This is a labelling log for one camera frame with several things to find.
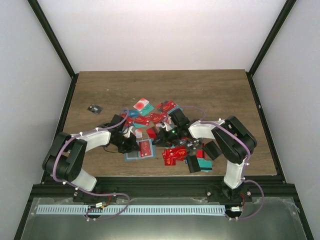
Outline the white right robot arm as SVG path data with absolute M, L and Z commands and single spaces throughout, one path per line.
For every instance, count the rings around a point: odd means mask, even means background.
M 258 145 L 256 138 L 233 115 L 217 121 L 190 121 L 181 109 L 176 109 L 168 116 L 174 126 L 161 122 L 153 145 L 168 148 L 185 146 L 191 141 L 197 144 L 207 140 L 202 150 L 210 159 L 215 160 L 223 155 L 227 160 L 221 187 L 223 198 L 229 202 L 236 200 L 246 181 L 245 168 Z

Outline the blue leather card holder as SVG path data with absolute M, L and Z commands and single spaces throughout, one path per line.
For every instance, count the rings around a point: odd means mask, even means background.
M 137 141 L 137 144 L 139 146 L 139 150 L 134 150 L 132 152 L 124 154 L 124 160 L 126 162 L 143 160 L 156 156 L 156 148 L 153 145 L 152 138 L 139 140 Z

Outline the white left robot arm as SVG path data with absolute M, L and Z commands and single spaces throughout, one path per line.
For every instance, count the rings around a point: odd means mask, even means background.
M 42 169 L 55 181 L 80 188 L 89 201 L 97 202 L 102 196 L 102 189 L 96 185 L 97 179 L 83 169 L 85 153 L 109 145 L 116 146 L 121 154 L 139 151 L 135 128 L 130 126 L 124 130 L 126 122 L 126 117 L 115 114 L 111 122 L 92 130 L 58 133 L 42 163 Z

